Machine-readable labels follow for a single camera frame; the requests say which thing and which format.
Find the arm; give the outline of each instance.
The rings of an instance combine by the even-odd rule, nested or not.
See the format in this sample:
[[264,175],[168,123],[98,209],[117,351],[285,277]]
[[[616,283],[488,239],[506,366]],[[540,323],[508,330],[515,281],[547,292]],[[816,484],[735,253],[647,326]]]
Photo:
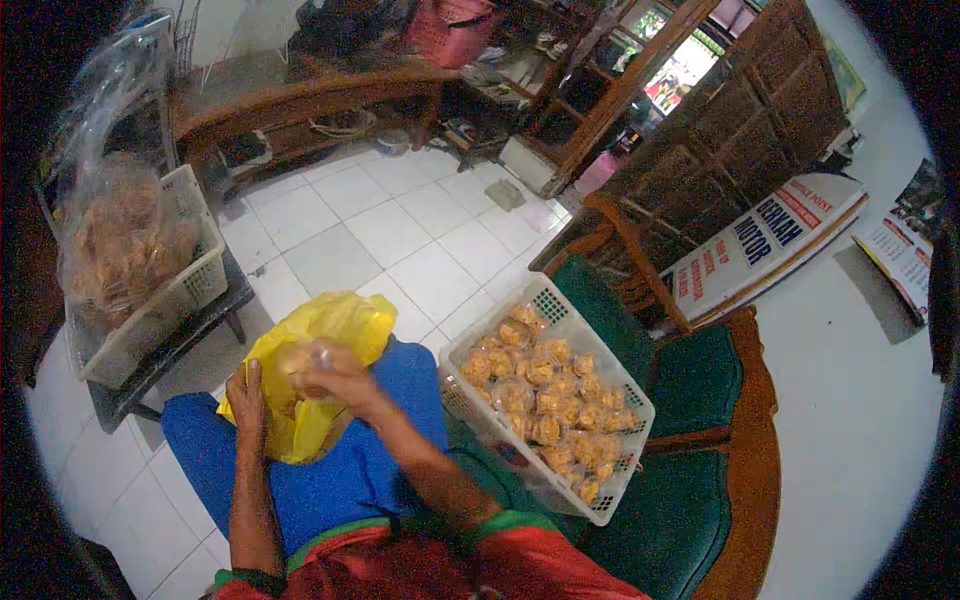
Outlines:
[[383,440],[430,510],[444,516],[458,531],[486,521],[502,509],[496,501],[439,449],[426,440],[379,388],[348,348],[324,343],[315,348],[318,367],[296,373],[294,384],[315,396],[330,392]]
[[237,422],[236,478],[230,506],[230,563],[234,570],[284,576],[273,499],[263,454],[266,411],[260,392],[260,364],[252,360],[227,381],[227,400]]

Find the dark table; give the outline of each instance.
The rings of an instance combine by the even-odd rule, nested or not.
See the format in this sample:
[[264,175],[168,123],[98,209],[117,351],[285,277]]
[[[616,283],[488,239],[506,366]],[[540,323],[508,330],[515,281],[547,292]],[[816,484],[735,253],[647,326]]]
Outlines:
[[93,398],[100,427],[113,433],[128,414],[144,419],[160,421],[160,413],[140,402],[150,389],[174,368],[184,354],[196,346],[217,325],[227,321],[241,344],[246,335],[235,311],[253,299],[253,288],[247,282],[240,265],[229,248],[224,250],[224,272],[227,275],[227,290],[200,312],[187,319],[180,328],[167,338],[160,347],[140,361],[140,366],[119,390],[108,388],[94,381],[86,387]]

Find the white tile floor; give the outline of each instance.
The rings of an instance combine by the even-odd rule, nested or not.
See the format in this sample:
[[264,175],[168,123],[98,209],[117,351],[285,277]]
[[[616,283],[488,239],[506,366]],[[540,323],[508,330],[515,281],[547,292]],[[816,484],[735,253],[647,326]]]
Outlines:
[[[248,336],[317,294],[351,289],[383,294],[399,312],[397,338],[437,355],[525,278],[527,264],[570,219],[529,192],[527,204],[507,213],[484,193],[495,180],[516,182],[502,167],[460,174],[456,167],[439,151],[355,152],[213,207],[256,292],[241,311]],[[252,343],[240,346],[221,328],[145,401],[161,408],[174,394],[216,389]],[[158,427],[129,417],[112,435],[100,429],[86,386],[68,368],[62,333],[28,397],[66,517],[110,548],[138,598],[197,598],[216,569],[229,568],[227,541]]]

